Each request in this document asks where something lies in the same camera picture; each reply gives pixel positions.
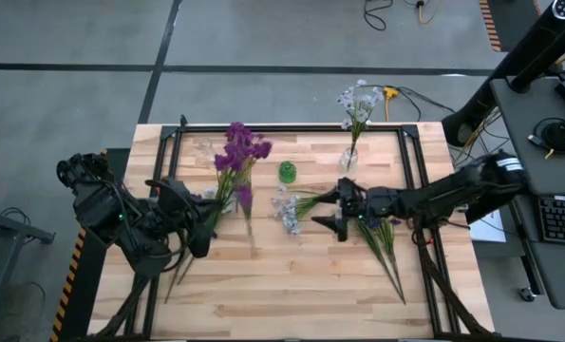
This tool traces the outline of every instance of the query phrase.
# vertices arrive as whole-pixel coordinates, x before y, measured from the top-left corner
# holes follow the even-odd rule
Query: black floor stripe
[[[489,76],[493,69],[435,67],[353,67],[353,66],[163,66],[163,72],[186,73],[272,73],[440,76],[460,74]]]
[[[158,90],[158,83],[160,82],[162,67],[164,65],[164,62],[166,61],[166,54],[168,54],[170,39],[172,38],[172,33],[175,30],[175,22],[177,21],[177,14],[179,13],[179,6],[181,2],[182,0],[175,0],[172,4],[172,8],[170,9],[168,21],[166,22],[166,28],[164,29],[164,35],[161,37],[158,58],[156,59],[156,64],[154,65],[154,69],[151,73],[151,79],[149,80],[149,85],[147,86],[145,98],[142,101],[141,114],[139,115],[138,124],[147,124],[149,122],[151,107],[153,106],[153,100],[156,98],[156,91]]]
[[[149,65],[82,65],[82,64],[32,64],[0,63],[0,70],[38,70],[38,71],[130,71],[148,72]]]

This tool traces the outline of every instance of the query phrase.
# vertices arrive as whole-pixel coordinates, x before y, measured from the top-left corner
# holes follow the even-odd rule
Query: desk
[[[527,141],[527,136],[540,120],[549,117],[565,119],[565,101],[556,93],[556,85],[556,79],[537,80],[528,92],[518,94],[505,80],[491,82],[508,135],[536,195],[565,195],[565,156],[544,160],[544,152]],[[552,305],[565,309],[565,245],[539,240],[539,223],[532,197],[519,196],[513,206]]]
[[[453,172],[442,126],[417,125],[430,180]],[[148,196],[144,180],[152,178],[160,130],[160,125],[137,127],[125,174],[126,186],[137,197]],[[194,262],[167,304],[163,300],[172,273],[160,277],[152,337],[431,337],[421,266],[406,226],[397,228],[395,241],[407,301],[403,305],[381,265],[355,232],[347,242],[337,242],[330,231],[307,218],[301,223],[302,234],[291,237],[273,218],[270,198],[278,185],[277,165],[291,160],[297,166],[297,181],[292,188],[329,190],[338,177],[337,161],[348,147],[349,134],[272,133],[267,137],[273,141],[272,154],[253,169],[256,256],[251,257],[241,216],[228,215],[217,227],[218,239],[213,240],[210,254]],[[214,167],[197,150],[198,141],[204,138],[213,142],[215,150],[224,144],[222,134],[213,133],[185,133],[181,141],[177,176],[196,193],[217,181]],[[355,178],[361,185],[405,187],[395,134],[366,132],[357,148]],[[328,214],[330,209],[320,205],[312,214]],[[460,215],[452,220],[465,224]],[[453,288],[481,325],[493,330],[469,232],[445,227],[441,233]],[[132,278],[121,250],[109,248],[92,310],[91,333],[101,329],[120,307]],[[437,300],[443,326],[448,330],[440,293]],[[141,313],[137,329],[141,328]]]

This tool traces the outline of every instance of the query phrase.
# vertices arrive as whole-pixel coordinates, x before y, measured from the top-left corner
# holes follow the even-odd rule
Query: concrete floor
[[[0,1],[0,63],[152,65],[172,0]],[[492,68],[477,2],[446,0],[420,27],[397,1],[387,31],[362,19],[361,1],[184,0],[166,64],[215,66]],[[56,179],[60,159],[76,152],[129,147],[150,79],[146,72],[0,71],[0,210],[22,208],[56,232],[53,245],[29,244],[0,305],[0,336],[49,337],[77,235],[73,197]],[[338,122],[334,99],[357,79],[408,86],[459,108],[481,77],[164,73],[149,123]],[[424,121],[446,113],[417,102]],[[393,121],[414,121],[409,102],[391,104]],[[381,110],[378,120],[383,119]],[[492,132],[505,135],[501,123]],[[498,140],[484,137],[493,147]],[[481,152],[475,147],[473,154]],[[547,298],[524,303],[518,259],[481,259],[497,330],[507,336],[565,340],[565,311]],[[38,282],[47,293],[41,308]]]

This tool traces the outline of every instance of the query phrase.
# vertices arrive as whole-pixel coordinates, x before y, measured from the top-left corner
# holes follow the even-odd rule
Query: keyboard
[[[539,217],[542,239],[565,243],[565,200],[539,199]]]

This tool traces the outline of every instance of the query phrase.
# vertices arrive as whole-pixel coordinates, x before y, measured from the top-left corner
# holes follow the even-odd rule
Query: glass vase
[[[346,149],[339,158],[339,169],[347,176],[353,175],[358,168],[358,149]]]

